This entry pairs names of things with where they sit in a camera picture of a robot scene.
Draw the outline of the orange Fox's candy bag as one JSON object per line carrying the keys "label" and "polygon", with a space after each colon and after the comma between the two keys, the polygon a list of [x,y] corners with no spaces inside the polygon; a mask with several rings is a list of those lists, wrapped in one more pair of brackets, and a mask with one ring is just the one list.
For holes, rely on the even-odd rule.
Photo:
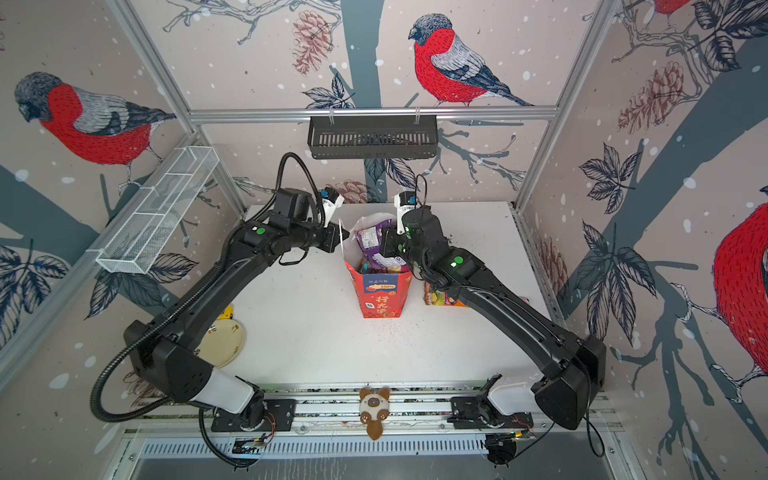
{"label": "orange Fox's candy bag", "polygon": [[427,306],[462,307],[466,305],[461,301],[448,296],[445,292],[436,290],[431,284],[424,283],[424,303]]}

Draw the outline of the purple Fox's candy bag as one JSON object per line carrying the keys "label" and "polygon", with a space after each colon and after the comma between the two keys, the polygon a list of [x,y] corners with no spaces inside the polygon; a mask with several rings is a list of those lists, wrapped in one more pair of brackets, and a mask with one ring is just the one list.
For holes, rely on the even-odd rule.
{"label": "purple Fox's candy bag", "polygon": [[367,228],[355,232],[355,238],[365,260],[376,271],[386,273],[403,273],[407,270],[407,264],[400,257],[385,257],[382,254],[383,231],[392,226],[391,219],[384,220]]}

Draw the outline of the red paper gift bag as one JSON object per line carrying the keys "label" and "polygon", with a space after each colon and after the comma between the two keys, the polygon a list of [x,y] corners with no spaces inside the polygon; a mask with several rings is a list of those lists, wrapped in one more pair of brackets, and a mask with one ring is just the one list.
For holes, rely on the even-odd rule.
{"label": "red paper gift bag", "polygon": [[341,244],[345,266],[350,274],[354,291],[364,318],[399,318],[410,289],[412,273],[407,266],[403,273],[376,271],[365,260],[358,246],[355,232],[391,219],[397,226],[395,216],[390,213],[375,213],[360,218],[352,227],[347,240]]}

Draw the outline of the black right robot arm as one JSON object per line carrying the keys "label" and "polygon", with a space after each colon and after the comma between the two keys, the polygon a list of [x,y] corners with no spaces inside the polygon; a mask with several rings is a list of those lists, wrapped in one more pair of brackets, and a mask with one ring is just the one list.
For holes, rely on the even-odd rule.
{"label": "black right robot arm", "polygon": [[553,423],[575,430],[604,385],[607,350],[555,324],[508,289],[472,252],[451,245],[427,205],[399,207],[383,233],[383,253],[405,260],[426,283],[481,314],[509,337],[542,374],[531,391]]}

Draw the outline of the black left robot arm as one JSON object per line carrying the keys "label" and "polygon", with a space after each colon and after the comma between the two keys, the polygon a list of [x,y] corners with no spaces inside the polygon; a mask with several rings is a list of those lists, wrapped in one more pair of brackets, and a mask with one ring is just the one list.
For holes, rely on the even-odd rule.
{"label": "black left robot arm", "polygon": [[330,187],[318,195],[277,190],[265,217],[232,231],[220,260],[192,291],[152,322],[136,321],[126,329],[124,338],[137,376],[173,402],[214,407],[259,424],[262,391],[223,372],[197,349],[235,297],[284,254],[312,248],[334,252],[348,235],[331,220],[343,203],[343,196]]}

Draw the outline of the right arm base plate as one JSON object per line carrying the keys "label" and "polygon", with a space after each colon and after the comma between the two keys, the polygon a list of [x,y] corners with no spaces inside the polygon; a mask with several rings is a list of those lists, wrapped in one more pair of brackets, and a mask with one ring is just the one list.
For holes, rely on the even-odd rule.
{"label": "right arm base plate", "polygon": [[506,415],[498,411],[482,396],[452,397],[451,415],[447,422],[456,429],[532,429],[534,422],[529,412]]}

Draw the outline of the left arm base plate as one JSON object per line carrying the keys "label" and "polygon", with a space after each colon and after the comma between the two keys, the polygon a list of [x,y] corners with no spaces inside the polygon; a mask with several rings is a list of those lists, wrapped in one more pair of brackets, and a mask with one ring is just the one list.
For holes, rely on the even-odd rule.
{"label": "left arm base plate", "polygon": [[296,406],[295,399],[267,398],[249,405],[239,414],[216,409],[211,430],[216,433],[288,432],[292,427]]}

